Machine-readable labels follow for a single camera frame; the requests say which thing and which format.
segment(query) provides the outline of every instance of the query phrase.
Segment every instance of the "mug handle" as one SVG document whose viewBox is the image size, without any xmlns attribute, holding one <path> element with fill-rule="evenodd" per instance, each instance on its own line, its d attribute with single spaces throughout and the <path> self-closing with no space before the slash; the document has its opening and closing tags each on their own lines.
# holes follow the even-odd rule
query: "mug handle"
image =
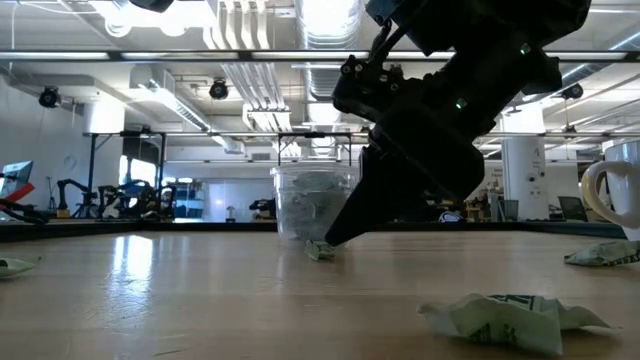
<svg viewBox="0 0 640 360">
<path fill-rule="evenodd" d="M 619 176 L 630 176 L 635 179 L 640 179 L 640 171 L 628 162 L 601 161 L 591 165 L 589 169 L 585 171 L 584 175 L 582 175 L 582 196 L 584 196 L 587 203 L 591 205 L 596 213 L 612 223 L 631 229 L 640 227 L 640 217 L 638 214 L 633 214 L 632 211 L 618 214 L 605 206 L 602 200 L 600 200 L 596 183 L 598 176 L 605 171 Z"/>
</svg>

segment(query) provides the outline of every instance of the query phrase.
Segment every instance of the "wooden table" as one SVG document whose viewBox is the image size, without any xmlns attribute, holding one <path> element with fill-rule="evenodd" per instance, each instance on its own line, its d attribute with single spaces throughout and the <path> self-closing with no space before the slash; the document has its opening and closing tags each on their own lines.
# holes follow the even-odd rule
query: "wooden table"
<svg viewBox="0 0 640 360">
<path fill-rule="evenodd" d="M 315 263 L 270 233 L 138 233 L 0 245 L 41 266 L 0 282 L 2 359 L 514 359 L 429 333 L 424 301 L 558 297 L 614 331 L 567 359 L 638 359 L 640 265 L 562 257 L 604 239 L 521 232 L 375 233 Z"/>
</svg>

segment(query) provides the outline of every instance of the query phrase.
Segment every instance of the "pillar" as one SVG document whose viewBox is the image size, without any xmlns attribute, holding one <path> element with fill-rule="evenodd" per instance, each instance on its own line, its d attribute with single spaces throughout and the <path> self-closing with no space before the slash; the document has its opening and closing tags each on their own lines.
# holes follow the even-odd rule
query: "pillar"
<svg viewBox="0 0 640 360">
<path fill-rule="evenodd" d="M 531 106 L 505 116 L 502 131 L 545 131 L 542 108 Z M 519 220 L 549 218 L 544 138 L 512 137 L 502 142 L 504 198 L 518 200 Z"/>
</svg>

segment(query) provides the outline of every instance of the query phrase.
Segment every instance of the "plastic container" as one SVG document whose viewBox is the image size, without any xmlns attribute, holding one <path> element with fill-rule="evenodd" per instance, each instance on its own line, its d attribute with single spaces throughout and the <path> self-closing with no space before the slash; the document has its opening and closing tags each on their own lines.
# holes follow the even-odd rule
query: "plastic container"
<svg viewBox="0 0 640 360">
<path fill-rule="evenodd" d="M 271 169 L 283 244 L 324 241 L 356 186 L 358 174 L 357 167 L 340 164 L 286 164 Z"/>
</svg>

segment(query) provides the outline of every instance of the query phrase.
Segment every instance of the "white mug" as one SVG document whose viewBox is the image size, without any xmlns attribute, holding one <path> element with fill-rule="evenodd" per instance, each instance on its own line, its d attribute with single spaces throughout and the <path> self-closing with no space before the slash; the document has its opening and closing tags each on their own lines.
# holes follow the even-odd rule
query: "white mug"
<svg viewBox="0 0 640 360">
<path fill-rule="evenodd" d="M 622 226 L 629 240 L 640 241 L 640 141 L 608 148 L 605 160 L 582 176 L 582 195 L 596 213 Z M 596 182 L 605 171 L 615 212 L 598 196 Z"/>
</svg>

